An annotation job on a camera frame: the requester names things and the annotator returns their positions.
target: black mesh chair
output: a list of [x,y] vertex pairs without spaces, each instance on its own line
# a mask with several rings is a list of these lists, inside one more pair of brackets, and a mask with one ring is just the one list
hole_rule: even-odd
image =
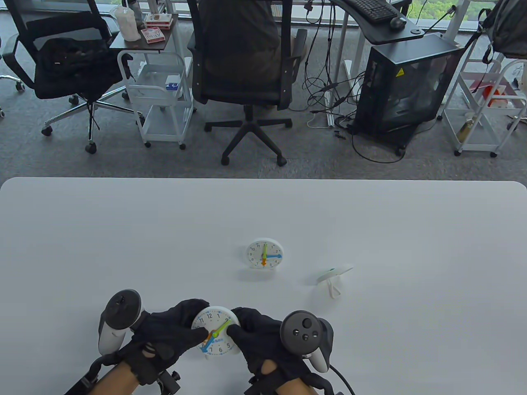
[[[2,38],[0,37],[0,48],[2,47]],[[26,90],[25,85],[22,83],[22,80],[17,77],[13,77],[12,75],[3,75],[0,74],[0,80],[11,80],[15,82],[16,90],[19,92],[23,92]],[[2,110],[2,107],[0,106],[0,118],[5,117],[4,110]]]
[[207,61],[207,43],[204,40],[198,3],[197,0],[187,0],[187,3],[192,15],[192,23],[194,24],[194,34],[188,45],[188,49],[193,55],[192,93],[194,99],[203,104],[206,104],[208,100],[241,104],[245,112],[245,121],[207,122],[205,124],[206,132],[212,131],[213,127],[240,128],[227,149],[225,149],[221,158],[221,164],[224,166],[229,164],[229,154],[243,137],[251,132],[276,154],[278,165],[284,166],[287,160],[282,156],[282,152],[276,144],[265,134],[261,126],[285,125],[285,127],[291,128],[292,120],[290,118],[254,120],[253,106],[277,106],[278,110],[285,110],[292,101],[291,86],[296,80],[307,38],[307,30],[299,29],[294,48],[291,50],[292,0],[282,1],[281,76],[279,80],[268,85],[236,85],[228,81],[222,81],[207,72],[204,66]]
[[[133,110],[114,104],[106,103],[104,100],[117,95],[125,90],[125,87],[107,92],[115,83],[121,81],[121,73],[117,63],[110,61],[106,64],[87,65],[75,75],[54,76],[51,78],[46,74],[39,64],[42,62],[40,52],[43,46],[52,38],[72,38],[81,42],[98,41],[99,46],[110,46],[118,30],[114,24],[111,28],[101,17],[95,0],[79,0],[74,3],[54,3],[56,7],[71,6],[74,10],[61,11],[54,9],[53,12],[42,11],[42,2],[37,0],[5,0],[5,4],[15,22],[18,34],[12,36],[4,47],[4,61],[7,66],[31,89],[40,99],[70,96],[70,103],[74,105],[62,114],[59,114],[44,123],[42,134],[50,136],[53,129],[51,125],[57,121],[66,119],[74,114],[88,110],[89,131],[88,145],[86,151],[94,154],[97,146],[93,141],[93,131],[96,122],[94,112],[97,108],[120,111],[133,114]],[[26,48],[29,55],[35,61],[35,76],[32,80],[18,63],[15,55],[18,44]]]

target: computer tower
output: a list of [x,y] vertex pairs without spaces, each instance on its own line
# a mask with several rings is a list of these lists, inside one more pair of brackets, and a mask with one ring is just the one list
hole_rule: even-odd
[[405,149],[439,111],[463,51],[439,33],[373,46],[353,130]]

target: hand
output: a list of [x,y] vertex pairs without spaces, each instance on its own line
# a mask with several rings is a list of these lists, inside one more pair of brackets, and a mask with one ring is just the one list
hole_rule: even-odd
[[310,373],[302,357],[290,353],[282,345],[281,321],[262,315],[255,309],[238,307],[232,312],[238,317],[240,326],[229,326],[227,335],[240,348],[251,373],[261,373],[265,360],[274,361],[289,381]]
[[155,354],[152,363],[162,372],[183,353],[200,344],[209,332],[205,328],[190,329],[196,315],[209,306],[201,299],[185,300],[175,307],[147,316],[132,336],[130,343],[143,347],[143,354]]

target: gray carpet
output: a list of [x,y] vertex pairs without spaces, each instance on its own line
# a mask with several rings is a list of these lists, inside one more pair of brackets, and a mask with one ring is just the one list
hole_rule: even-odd
[[[183,24],[184,42],[191,32]],[[0,13],[0,35],[6,40],[15,33],[8,13]],[[325,59],[326,33],[321,32],[309,63],[310,75],[318,72]],[[345,57],[353,58],[358,31],[347,33]],[[460,37],[465,42],[467,36]],[[333,59],[337,45],[333,45]],[[485,43],[479,45],[482,53]],[[32,69],[29,56],[21,51],[21,63]],[[10,73],[0,62],[0,74]],[[294,87],[291,108],[303,108],[308,94],[301,89],[303,72]],[[205,133],[206,120],[228,120],[243,117],[241,106],[210,102],[197,105],[186,141],[187,150],[180,151],[175,143],[154,142],[150,149],[142,144],[134,119],[122,113],[97,111],[101,127],[95,140],[98,152],[84,152],[87,138],[87,113],[53,125],[53,136],[40,134],[43,122],[69,108],[66,99],[42,101],[31,90],[16,92],[14,84],[0,82],[0,106],[6,118],[0,120],[0,185],[16,176],[86,176],[86,177],[244,177],[244,178],[307,178],[307,179],[416,179],[416,180],[515,180],[527,185],[527,131],[524,125],[512,135],[502,154],[495,159],[488,153],[465,152],[454,157],[448,136],[441,123],[415,137],[406,157],[396,164],[376,164],[361,159],[352,149],[349,138],[337,139],[332,129],[310,129],[308,112],[280,112],[291,117],[291,130],[280,126],[265,128],[280,146],[288,160],[285,167],[276,165],[274,155],[252,135],[245,138],[231,155],[230,166],[220,164],[221,153],[235,130],[215,129]],[[110,102],[123,104],[120,96]],[[352,109],[344,106],[346,113]],[[261,110],[261,116],[277,116],[276,111]],[[314,125],[324,125],[320,115]],[[504,127],[508,119],[494,119]],[[392,152],[356,137],[357,149],[376,160],[395,159]]]

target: forearm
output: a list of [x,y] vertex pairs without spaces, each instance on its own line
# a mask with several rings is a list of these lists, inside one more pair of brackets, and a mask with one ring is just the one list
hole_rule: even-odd
[[90,395],[131,395],[138,385],[130,366],[121,362],[95,385]]
[[[278,367],[271,360],[266,360],[263,363],[261,368],[263,374],[269,374]],[[281,387],[278,387],[276,393],[278,395],[317,395],[317,392],[312,387],[306,385],[301,379],[288,381]]]

